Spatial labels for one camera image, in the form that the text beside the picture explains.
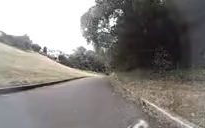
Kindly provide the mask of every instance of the grassy slope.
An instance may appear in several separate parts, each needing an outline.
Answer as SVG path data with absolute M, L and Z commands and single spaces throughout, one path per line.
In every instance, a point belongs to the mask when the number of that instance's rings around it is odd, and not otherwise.
M 91 74 L 63 66 L 40 54 L 0 43 L 0 87 L 63 80 Z
M 143 97 L 205 128 L 205 81 L 145 79 L 144 75 L 140 71 L 118 73 L 112 77 L 112 83 L 117 90 L 135 102 Z

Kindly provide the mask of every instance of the sky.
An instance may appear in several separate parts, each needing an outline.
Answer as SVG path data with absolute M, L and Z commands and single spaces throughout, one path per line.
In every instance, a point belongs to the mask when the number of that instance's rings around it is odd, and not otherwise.
M 0 30 L 30 36 L 33 43 L 71 54 L 87 45 L 80 18 L 94 0 L 0 0 Z

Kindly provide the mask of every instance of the curb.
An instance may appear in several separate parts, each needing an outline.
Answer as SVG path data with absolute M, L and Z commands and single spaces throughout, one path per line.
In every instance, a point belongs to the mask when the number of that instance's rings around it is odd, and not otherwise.
M 30 90 L 30 89 L 44 87 L 44 86 L 51 86 L 54 84 L 59 84 L 59 83 L 68 82 L 68 81 L 77 80 L 77 79 L 82 79 L 82 78 L 86 78 L 86 77 L 77 77 L 77 78 L 72 78 L 72 79 L 67 79 L 67 80 L 54 81 L 54 82 L 41 83 L 41 84 L 30 84 L 30 85 L 20 85 L 20 86 L 0 88 L 0 95 Z
M 142 106 L 146 111 L 149 112 L 150 115 L 156 115 L 159 118 L 160 122 L 165 122 L 171 128 L 199 128 L 193 123 L 188 122 L 187 120 L 181 119 L 180 117 L 173 116 L 164 109 L 156 106 L 155 104 L 145 100 L 143 98 L 139 99 L 141 101 Z

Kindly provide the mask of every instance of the tree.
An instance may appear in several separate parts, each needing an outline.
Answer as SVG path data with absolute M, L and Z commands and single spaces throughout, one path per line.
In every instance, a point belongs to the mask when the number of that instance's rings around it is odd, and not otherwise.
M 35 52 L 40 52 L 40 50 L 41 50 L 41 46 L 38 45 L 38 44 L 32 44 L 32 45 L 31 45 L 31 48 L 32 48 L 32 50 L 35 51 Z
M 84 47 L 78 47 L 68 58 L 68 62 L 74 68 L 91 70 L 96 72 L 105 72 L 104 62 L 92 50 L 86 50 Z
M 170 55 L 163 58 L 181 61 L 181 27 L 170 17 L 161 0 L 96 0 L 81 17 L 81 31 L 96 51 L 105 51 L 113 67 L 124 70 L 152 68 L 156 49 Z
M 47 52 L 48 52 L 47 47 L 44 47 L 44 48 L 43 48 L 43 53 L 44 53 L 45 55 L 47 55 Z
M 69 59 L 66 57 L 65 54 L 60 54 L 60 55 L 58 56 L 58 60 L 59 60 L 59 62 L 60 62 L 61 64 L 64 64 L 64 65 L 66 65 L 66 66 L 72 66 L 71 63 L 70 63 L 70 61 L 69 61 Z

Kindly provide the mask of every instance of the road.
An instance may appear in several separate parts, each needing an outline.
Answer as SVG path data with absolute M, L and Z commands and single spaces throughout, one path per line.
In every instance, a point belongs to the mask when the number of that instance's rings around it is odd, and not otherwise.
M 148 115 L 105 78 L 84 78 L 0 96 L 0 128 L 127 128 Z

